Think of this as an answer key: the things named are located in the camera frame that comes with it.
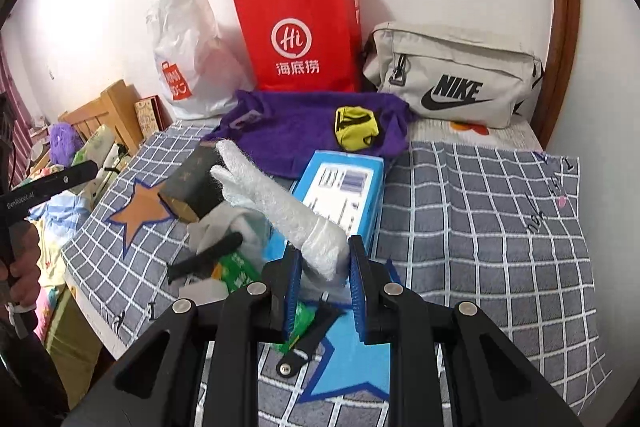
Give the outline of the person's left hand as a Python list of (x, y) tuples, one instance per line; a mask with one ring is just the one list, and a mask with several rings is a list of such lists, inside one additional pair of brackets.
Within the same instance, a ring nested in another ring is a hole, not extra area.
[(35, 225), (21, 221), (12, 225), (10, 237), (16, 259), (9, 267), (1, 263), (1, 282), (6, 283), (9, 275), (15, 277), (16, 282), (9, 289), (10, 301), (30, 307), (40, 291), (39, 234)]

